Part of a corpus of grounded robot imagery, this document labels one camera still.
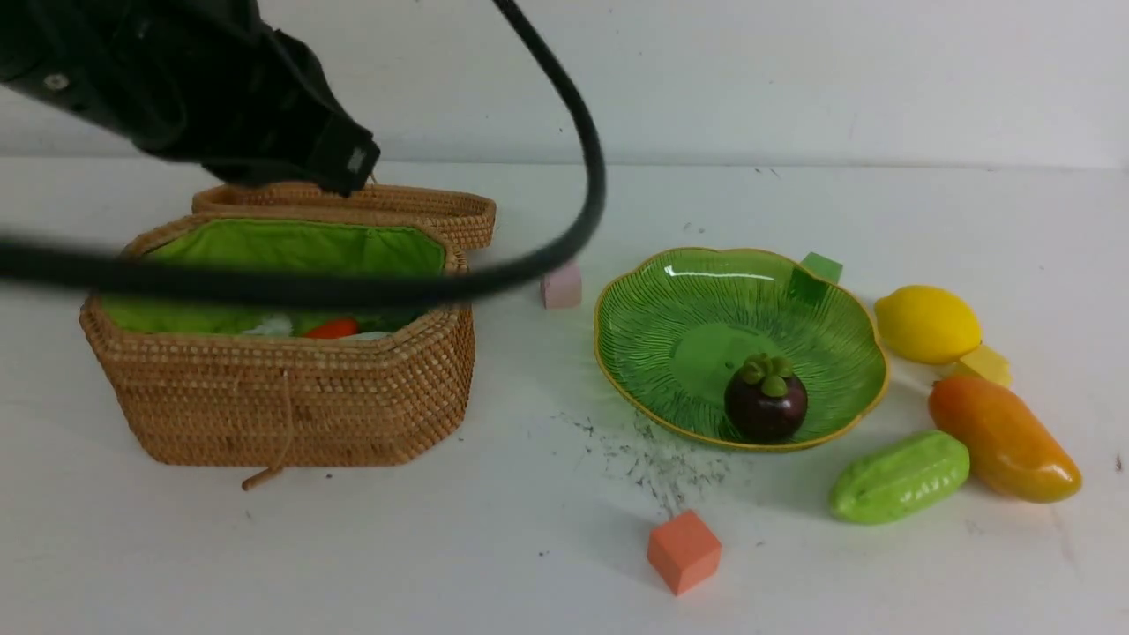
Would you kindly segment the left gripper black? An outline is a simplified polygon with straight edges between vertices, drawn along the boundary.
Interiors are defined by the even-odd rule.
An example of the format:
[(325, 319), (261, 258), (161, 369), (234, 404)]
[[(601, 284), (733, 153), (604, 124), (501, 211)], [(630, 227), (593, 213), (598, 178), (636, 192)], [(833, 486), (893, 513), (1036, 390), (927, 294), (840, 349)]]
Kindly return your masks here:
[(364, 189), (380, 149), (255, 1), (5, 1), (5, 88), (242, 188)]

